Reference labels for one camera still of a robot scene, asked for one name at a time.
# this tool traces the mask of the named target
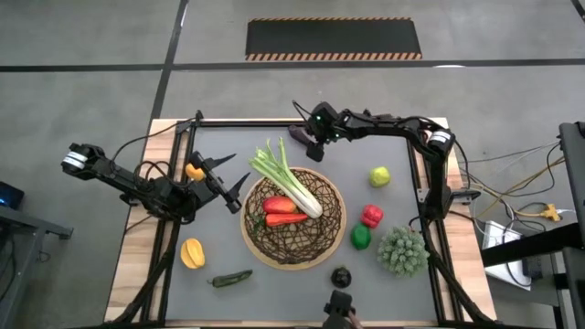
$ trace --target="green onion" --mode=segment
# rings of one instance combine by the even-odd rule
[[[256,157],[250,159],[250,166],[264,177],[270,179],[307,216],[319,218],[323,214],[323,208],[289,169],[282,137],[279,140],[278,147],[281,152],[280,161],[274,156],[271,149],[271,140],[269,139],[266,141],[266,151],[257,149]]]

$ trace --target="green chili pepper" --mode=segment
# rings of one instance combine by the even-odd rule
[[[239,271],[229,275],[221,275],[213,278],[212,281],[207,281],[213,285],[214,288],[226,287],[240,281],[248,279],[252,275],[252,270]]]

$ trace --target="black mat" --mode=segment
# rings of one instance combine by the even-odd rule
[[[255,18],[246,60],[421,59],[410,17]]]

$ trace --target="green vegetable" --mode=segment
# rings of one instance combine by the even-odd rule
[[[369,228],[362,223],[358,223],[351,230],[351,243],[358,250],[363,250],[369,246],[372,241],[372,234]]]
[[[408,227],[392,228],[378,248],[378,261],[399,277],[411,277],[426,269],[428,257],[422,235]]]
[[[266,224],[266,220],[264,220],[264,218],[258,216],[258,215],[254,215],[254,214],[250,214],[250,217],[252,219],[254,219],[254,232],[253,234],[256,235],[256,233],[258,233],[258,228],[260,228],[260,226],[262,226],[262,224]]]
[[[239,271],[229,275],[217,276],[207,283],[213,285],[214,288],[221,288],[244,281],[248,279],[250,275],[252,275],[252,270]]]
[[[269,139],[266,141],[266,151],[257,149],[256,156],[250,159],[250,166],[270,179],[310,218],[319,218],[323,214],[323,208],[289,169],[282,138],[280,138],[278,146],[281,152],[280,161],[274,156],[271,150],[271,140]]]

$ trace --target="red chili pepper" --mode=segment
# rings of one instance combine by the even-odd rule
[[[306,214],[268,214],[266,215],[266,225],[273,227],[282,224],[294,224],[307,218]]]

